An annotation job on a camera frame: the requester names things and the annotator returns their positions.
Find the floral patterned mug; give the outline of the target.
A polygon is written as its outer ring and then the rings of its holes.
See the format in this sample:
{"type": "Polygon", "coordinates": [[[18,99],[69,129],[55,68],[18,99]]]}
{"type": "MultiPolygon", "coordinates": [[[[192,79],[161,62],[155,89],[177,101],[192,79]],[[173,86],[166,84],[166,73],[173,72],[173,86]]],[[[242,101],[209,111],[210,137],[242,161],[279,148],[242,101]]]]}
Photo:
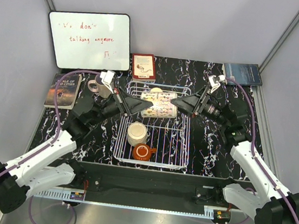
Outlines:
{"type": "Polygon", "coordinates": [[[142,92],[141,100],[150,101],[153,105],[141,111],[144,118],[176,118],[177,107],[171,100],[178,97],[176,92],[142,92]]]}

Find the brown and cream cup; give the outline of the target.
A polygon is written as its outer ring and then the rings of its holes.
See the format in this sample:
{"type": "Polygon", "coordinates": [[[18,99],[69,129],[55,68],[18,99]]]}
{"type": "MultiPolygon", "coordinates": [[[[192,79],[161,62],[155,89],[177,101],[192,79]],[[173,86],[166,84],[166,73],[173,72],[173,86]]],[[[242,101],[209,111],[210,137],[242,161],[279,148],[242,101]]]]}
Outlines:
{"type": "Polygon", "coordinates": [[[161,93],[163,90],[159,87],[155,87],[151,89],[151,93],[161,93]]]}

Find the cream ribbed cup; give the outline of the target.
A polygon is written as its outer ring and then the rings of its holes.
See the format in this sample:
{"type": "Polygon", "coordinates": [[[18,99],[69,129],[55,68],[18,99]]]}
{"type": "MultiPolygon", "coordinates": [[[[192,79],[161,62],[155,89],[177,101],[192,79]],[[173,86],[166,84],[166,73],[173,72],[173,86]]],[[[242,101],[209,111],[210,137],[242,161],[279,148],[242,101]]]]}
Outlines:
{"type": "Polygon", "coordinates": [[[127,141],[133,147],[138,144],[145,144],[147,141],[147,128],[141,122],[134,122],[129,125],[127,130],[127,141]]]}

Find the pink glossy mug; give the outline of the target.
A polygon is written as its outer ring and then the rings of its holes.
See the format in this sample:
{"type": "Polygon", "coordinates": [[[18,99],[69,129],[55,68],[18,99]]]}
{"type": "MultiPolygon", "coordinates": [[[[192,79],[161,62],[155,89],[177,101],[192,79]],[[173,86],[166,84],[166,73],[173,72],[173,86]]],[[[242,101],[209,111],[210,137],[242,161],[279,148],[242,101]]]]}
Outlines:
{"type": "Polygon", "coordinates": [[[109,96],[111,95],[111,91],[105,86],[99,75],[96,75],[95,79],[90,80],[87,83],[87,86],[91,92],[99,95],[104,99],[109,98],[109,96]]]}

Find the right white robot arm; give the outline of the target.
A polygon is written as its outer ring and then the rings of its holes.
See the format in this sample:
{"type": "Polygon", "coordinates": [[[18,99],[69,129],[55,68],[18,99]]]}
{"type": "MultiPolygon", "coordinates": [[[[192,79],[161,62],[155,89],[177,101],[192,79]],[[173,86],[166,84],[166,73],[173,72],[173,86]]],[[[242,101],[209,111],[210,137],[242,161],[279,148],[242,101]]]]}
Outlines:
{"type": "Polygon", "coordinates": [[[212,193],[218,206],[233,204],[255,224],[299,224],[299,193],[285,187],[255,149],[255,141],[248,135],[246,109],[235,110],[232,105],[221,106],[211,100],[208,87],[188,96],[175,98],[171,103],[189,116],[205,116],[219,124],[220,139],[232,158],[240,165],[257,194],[249,193],[236,181],[226,181],[225,186],[212,193]]]}

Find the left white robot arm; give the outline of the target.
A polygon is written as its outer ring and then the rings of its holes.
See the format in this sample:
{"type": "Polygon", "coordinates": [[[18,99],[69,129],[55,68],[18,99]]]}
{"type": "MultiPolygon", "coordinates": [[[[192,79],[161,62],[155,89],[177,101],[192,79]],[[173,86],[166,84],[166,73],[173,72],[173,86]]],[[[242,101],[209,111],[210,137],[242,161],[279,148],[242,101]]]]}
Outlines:
{"type": "Polygon", "coordinates": [[[17,158],[0,161],[0,211],[10,213],[36,193],[58,185],[82,186],[85,171],[75,161],[49,170],[45,167],[86,143],[96,124],[117,114],[132,116],[151,106],[152,102],[133,97],[121,87],[98,103],[92,94],[78,99],[55,136],[17,158]]]}

